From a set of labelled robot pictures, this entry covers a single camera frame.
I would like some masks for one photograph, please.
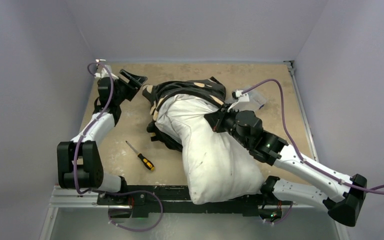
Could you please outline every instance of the yellow and black handle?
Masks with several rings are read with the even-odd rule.
[[[145,165],[145,167],[146,167],[147,169],[149,169],[149,170],[151,170],[151,171],[154,171],[154,170],[155,170],[155,166],[153,165],[153,163],[152,163],[150,160],[148,160],[146,157],[144,157],[144,156],[142,155],[142,153],[139,153],[139,154],[137,155],[137,157],[140,158],[140,160],[142,161],[142,163]]]

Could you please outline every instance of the black mounting plate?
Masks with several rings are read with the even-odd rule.
[[[242,214],[244,217],[260,216],[261,208],[265,205],[277,205],[277,202],[266,202],[262,194],[244,195],[223,202],[209,202],[201,205],[193,204],[189,195],[188,186],[156,186],[156,185],[129,185],[128,190],[145,190],[157,195],[162,201],[164,213],[181,214]],[[160,205],[150,194],[135,193],[131,195],[134,199],[133,218],[147,218],[149,213],[159,213]],[[119,206],[128,205],[127,196],[112,196],[105,194],[98,197],[98,205]],[[290,201],[282,202],[284,205],[291,204]]]

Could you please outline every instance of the white arm segment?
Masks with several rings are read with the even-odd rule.
[[[109,173],[103,173],[102,184],[98,187],[98,190],[110,193],[117,193],[122,186],[122,179],[119,176]]]
[[[326,194],[334,202],[337,203],[342,201],[344,199],[343,194],[348,193],[350,191],[349,186],[340,184],[334,181],[333,179],[331,179],[330,177],[325,176],[324,174],[312,169],[305,163],[301,162],[297,154],[295,153],[294,147],[292,145],[284,146],[282,151],[280,152],[280,155],[282,156],[281,159],[277,159],[274,162],[274,166],[280,169],[284,169],[290,173],[293,173],[294,175],[300,177],[301,179],[309,182],[310,184],[315,186],[315,188],[319,189],[322,194]],[[302,154],[302,156],[304,157],[305,160],[311,161],[312,165],[344,180],[346,183],[350,183],[350,184],[353,183],[350,180],[349,175],[334,171],[312,160],[310,157],[304,154]]]
[[[99,114],[100,114],[99,112],[93,114],[92,119],[89,121],[89,123],[92,122],[94,119],[96,119]],[[115,123],[114,123],[113,115],[108,112],[104,112],[102,116],[98,119],[98,121],[95,122],[92,125],[92,127],[89,128],[89,131],[86,132],[85,137],[81,142],[84,143],[86,141],[95,141],[96,145],[99,147],[102,140],[111,131],[111,129],[114,128],[114,126],[115,126]],[[73,141],[74,143],[77,143],[83,131],[84,129],[82,129],[77,136],[71,139],[71,141]]]
[[[328,211],[323,200],[328,196],[315,186],[305,185],[280,179],[273,187],[273,195],[280,201],[293,201]]]
[[[92,119],[89,121],[92,122],[94,119],[98,117],[100,113],[95,113],[92,115]],[[114,117],[112,114],[108,112],[104,112],[102,116],[95,122],[84,134],[84,138],[81,140],[82,143],[86,141],[95,141],[96,145],[99,146],[102,143],[102,140],[107,136],[107,134],[113,129],[115,126]],[[71,141],[77,143],[79,141],[80,136],[83,131],[75,136]],[[119,176],[112,175],[109,173],[103,173],[102,184],[98,187],[98,190],[110,193],[117,193],[120,191],[122,185],[122,179]]]

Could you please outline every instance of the plywood floor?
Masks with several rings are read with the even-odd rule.
[[[274,78],[280,81],[285,97],[286,125],[296,141],[300,151],[311,156],[306,131],[297,102],[294,86],[286,65],[283,64],[111,64],[112,72],[125,69],[135,75],[147,76],[147,84],[158,84],[173,80],[202,80],[214,76],[227,88],[227,95],[234,89],[252,86],[261,80]],[[257,90],[268,99],[267,104],[258,112],[265,130],[284,139],[288,139],[281,118],[281,100],[279,89],[273,82],[266,83]],[[98,97],[94,83],[82,128],[89,122],[93,112],[93,102]],[[132,102],[121,104],[121,118],[117,126],[107,135],[99,146],[103,168],[106,172],[124,176],[129,185],[187,185],[182,165],[182,154],[169,150],[161,142],[151,142],[146,132],[150,104],[139,92]],[[143,166],[135,153],[125,143],[129,141],[138,151],[148,157],[155,165],[150,172]],[[279,176],[289,181],[305,183],[300,178],[267,164],[258,163],[264,177]]]

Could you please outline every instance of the beige patch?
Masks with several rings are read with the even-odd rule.
[[[200,87],[200,88],[205,87],[205,84],[204,84],[204,83],[194,82],[193,84],[195,84],[196,86],[198,86],[198,87]]]
[[[158,106],[160,106],[160,104],[163,102],[165,97],[162,97],[158,100],[158,104],[156,105],[156,107],[158,108]]]
[[[153,105],[151,107],[151,110],[149,111],[149,115],[152,115],[154,113],[156,106],[155,106],[155,101],[153,101]]]
[[[156,121],[158,118],[158,111],[155,110],[155,112],[153,113],[153,117],[152,117],[152,120]]]
[[[148,93],[151,93],[153,87],[154,87],[153,85],[148,85],[148,86],[146,86],[146,91],[147,91]]]
[[[212,99],[215,100],[216,103],[220,104],[220,105],[223,105],[223,101],[221,101],[220,99],[218,99],[217,97],[213,96],[213,95],[210,95],[212,97]]]

